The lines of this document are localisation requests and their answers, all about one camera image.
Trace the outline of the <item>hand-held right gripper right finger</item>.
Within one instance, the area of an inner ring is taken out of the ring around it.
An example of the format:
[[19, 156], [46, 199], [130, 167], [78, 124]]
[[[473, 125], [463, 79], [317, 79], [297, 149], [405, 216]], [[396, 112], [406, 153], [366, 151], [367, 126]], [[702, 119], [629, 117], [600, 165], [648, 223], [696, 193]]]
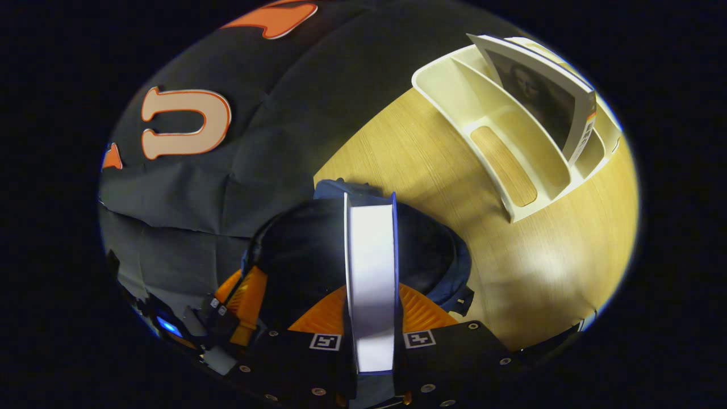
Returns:
[[480, 321], [460, 323], [410, 286], [399, 285], [402, 348], [395, 396], [407, 408], [501, 408], [525, 364]]

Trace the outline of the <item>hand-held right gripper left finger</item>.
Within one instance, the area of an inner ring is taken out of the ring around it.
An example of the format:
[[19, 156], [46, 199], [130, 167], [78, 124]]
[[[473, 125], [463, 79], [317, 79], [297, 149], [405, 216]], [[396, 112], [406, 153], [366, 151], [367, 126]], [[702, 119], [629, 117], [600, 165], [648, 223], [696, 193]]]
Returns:
[[262, 332], [228, 373], [242, 393], [278, 408], [351, 408], [356, 377], [345, 287], [291, 328]]

